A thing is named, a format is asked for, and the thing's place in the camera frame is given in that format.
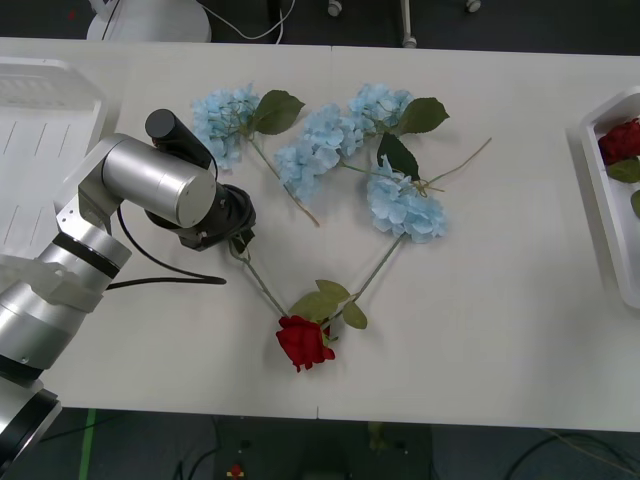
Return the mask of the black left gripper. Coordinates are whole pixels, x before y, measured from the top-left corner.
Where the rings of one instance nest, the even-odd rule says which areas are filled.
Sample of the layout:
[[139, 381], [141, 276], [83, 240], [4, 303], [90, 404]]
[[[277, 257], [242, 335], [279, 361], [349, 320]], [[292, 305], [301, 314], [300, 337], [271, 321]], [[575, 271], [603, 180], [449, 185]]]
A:
[[196, 251], [228, 242], [231, 255], [242, 258], [244, 249], [255, 237], [252, 230], [254, 225], [252, 218], [244, 221], [205, 219], [193, 227], [178, 227], [175, 234], [183, 246]]

